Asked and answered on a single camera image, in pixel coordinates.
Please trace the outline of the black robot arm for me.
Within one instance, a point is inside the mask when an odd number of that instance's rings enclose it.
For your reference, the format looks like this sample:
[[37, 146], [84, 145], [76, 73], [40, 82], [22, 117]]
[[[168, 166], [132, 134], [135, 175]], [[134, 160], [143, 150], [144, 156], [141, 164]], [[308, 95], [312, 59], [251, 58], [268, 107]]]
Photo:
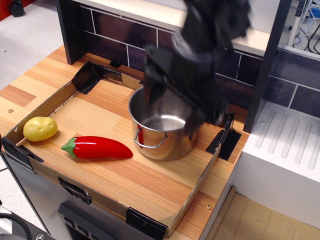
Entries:
[[184, 133], [203, 123], [217, 124], [229, 104], [216, 82], [216, 68], [225, 57], [235, 59], [233, 39], [250, 26], [247, 0], [187, 0], [187, 15], [172, 36], [172, 49], [145, 46], [144, 97], [154, 104], [166, 90], [180, 97], [191, 112]]

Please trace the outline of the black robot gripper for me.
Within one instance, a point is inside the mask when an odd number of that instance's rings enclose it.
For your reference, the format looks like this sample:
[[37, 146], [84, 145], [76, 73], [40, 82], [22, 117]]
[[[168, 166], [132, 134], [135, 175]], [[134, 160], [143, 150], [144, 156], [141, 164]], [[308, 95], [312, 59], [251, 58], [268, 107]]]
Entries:
[[219, 124], [229, 104], [219, 88], [212, 63], [189, 60], [179, 53], [153, 44], [144, 46], [144, 97], [148, 105], [171, 90], [191, 105], [184, 134], [191, 140], [204, 123]]

